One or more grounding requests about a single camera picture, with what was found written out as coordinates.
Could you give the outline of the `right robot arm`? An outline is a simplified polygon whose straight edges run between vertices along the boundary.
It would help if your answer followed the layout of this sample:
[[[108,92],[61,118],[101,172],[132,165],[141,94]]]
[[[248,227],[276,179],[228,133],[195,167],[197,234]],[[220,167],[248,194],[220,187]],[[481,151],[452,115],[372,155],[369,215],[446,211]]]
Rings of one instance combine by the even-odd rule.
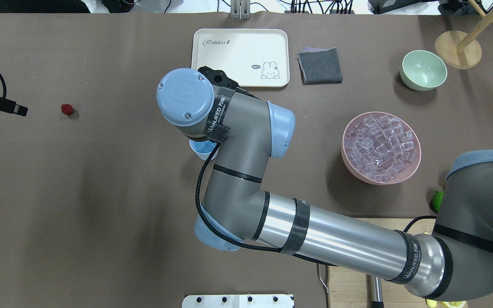
[[[335,204],[324,208],[264,191],[268,160],[289,148],[295,115],[240,89],[214,83],[189,68],[157,84],[163,117],[190,140],[215,142],[219,152],[207,191],[195,202],[207,244],[293,255],[377,275],[426,299],[477,299],[493,293],[493,95],[452,90],[435,110],[413,111],[413,136],[426,142],[427,166],[451,162],[443,203],[430,235],[409,235],[356,219],[362,214],[416,213],[418,197],[384,197],[348,172],[329,171]],[[452,154],[459,154],[451,161]]]

